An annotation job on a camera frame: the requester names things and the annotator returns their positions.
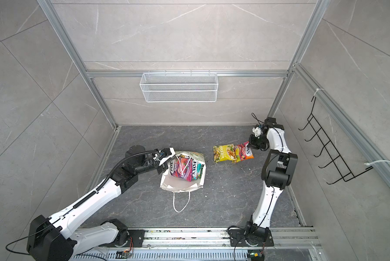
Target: wall hook rack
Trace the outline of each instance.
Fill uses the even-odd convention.
[[[323,145],[323,148],[321,148],[320,153],[319,153],[318,155],[314,155],[314,157],[319,157],[319,156],[321,156],[321,154],[323,153],[323,150],[325,149],[325,150],[327,151],[328,156],[329,156],[330,159],[331,159],[330,162],[327,163],[325,166],[323,166],[323,167],[318,166],[318,167],[319,167],[320,169],[323,169],[323,168],[327,167],[328,165],[330,165],[331,163],[333,163],[334,166],[336,167],[337,171],[339,172],[341,178],[339,178],[338,180],[336,180],[336,181],[334,181],[334,182],[332,182],[332,183],[328,183],[328,182],[326,182],[326,183],[327,183],[328,185],[332,185],[332,184],[334,184],[334,183],[336,183],[336,182],[338,182],[338,181],[340,181],[340,180],[343,180],[343,181],[347,182],[347,181],[349,181],[349,180],[352,180],[352,179],[354,179],[354,178],[356,178],[356,177],[358,177],[358,176],[364,174],[365,172],[367,172],[367,171],[369,171],[369,170],[372,170],[373,167],[370,166],[370,167],[367,167],[363,172],[361,172],[361,173],[359,173],[359,174],[357,174],[357,175],[355,175],[355,174],[350,170],[348,164],[345,162],[345,160],[343,159],[342,155],[341,155],[340,152],[337,150],[337,148],[336,148],[336,146],[334,145],[334,143],[331,141],[330,137],[328,137],[328,135],[327,135],[327,133],[325,132],[325,130],[323,129],[323,127],[321,127],[320,123],[318,122],[318,120],[317,120],[317,119],[315,118],[315,116],[313,115],[315,100],[316,100],[316,99],[315,99],[315,96],[314,96],[314,97],[311,99],[311,102],[313,102],[313,107],[312,107],[312,109],[311,109],[311,113],[310,113],[309,116],[307,117],[307,124],[304,126],[304,128],[298,129],[298,130],[301,130],[301,131],[302,131],[302,130],[304,130],[308,125],[311,126],[311,128],[314,130],[314,133],[315,133],[315,134],[314,134],[310,139],[308,139],[308,140],[304,139],[304,140],[305,140],[306,142],[309,142],[309,141],[311,141],[315,136],[317,136],[318,139],[320,140],[321,144]],[[311,124],[311,120],[312,120],[312,119],[314,119],[314,120],[317,122],[317,124],[318,124],[318,127],[317,127],[317,128],[314,128],[314,126]],[[327,137],[327,139],[328,139],[328,142],[326,142],[326,143],[323,142],[323,140],[321,139],[320,135],[318,134],[319,132],[320,132],[320,133],[321,133],[321,132],[324,133],[324,135],[325,135],[325,136]],[[330,152],[329,152],[328,149],[327,149],[327,146],[328,146],[329,144],[331,144],[331,145],[334,147],[334,149],[336,150],[337,156],[334,156],[334,155],[330,154]],[[337,165],[336,162],[335,162],[335,160],[338,159],[338,158],[340,158],[340,159],[343,161],[344,165],[347,167],[348,173],[347,173],[346,175],[343,175],[343,174],[342,174],[342,172],[339,170],[338,165]]]

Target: marble floor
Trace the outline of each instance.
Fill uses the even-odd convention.
[[[124,157],[130,146],[143,145],[146,150],[173,147],[204,154],[204,187],[191,193],[184,211],[173,209],[173,193],[160,188],[156,171],[139,176],[128,191],[103,206],[84,226],[97,226],[118,218],[129,227],[227,227],[244,226],[254,212],[262,191],[261,169],[268,152],[253,151],[254,159],[237,164],[214,163],[213,145],[246,142],[251,126],[123,126],[114,144],[103,176]],[[187,193],[177,193],[178,210],[185,206]],[[292,200],[283,191],[271,217],[273,227],[300,226]]]

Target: wire basket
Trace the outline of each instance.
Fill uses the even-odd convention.
[[[215,102],[216,73],[144,73],[140,87],[146,102]]]

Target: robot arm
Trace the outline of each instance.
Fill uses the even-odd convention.
[[[78,227],[106,203],[127,191],[138,181],[139,174],[156,169],[159,174],[165,171],[174,155],[173,148],[145,151],[143,146],[132,146],[98,186],[50,217],[40,215],[31,222],[28,253],[37,261],[67,261],[104,243],[126,243],[127,227],[119,220],[109,220],[94,228]]]
[[[279,195],[289,186],[298,157],[291,153],[284,138],[284,126],[275,118],[268,117],[263,124],[256,125],[249,138],[253,149],[270,149],[262,169],[263,190],[258,207],[246,224],[246,239],[261,238],[263,242],[270,233],[270,219]]]

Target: black mounting plate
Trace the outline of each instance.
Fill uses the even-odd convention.
[[[231,246],[250,246],[246,243],[244,237],[244,229],[230,229],[230,244]],[[266,238],[265,242],[260,242],[258,246],[262,246],[262,244],[265,243],[265,246],[274,246],[272,232],[269,231],[269,235]]]
[[[143,246],[143,240],[144,240],[144,235],[145,235],[145,230],[128,230],[128,234],[130,237],[133,238],[133,245],[134,247],[142,247]],[[102,246],[107,246],[107,247],[116,247],[114,244],[103,244]],[[130,240],[127,240],[125,245],[122,247],[130,247]]]

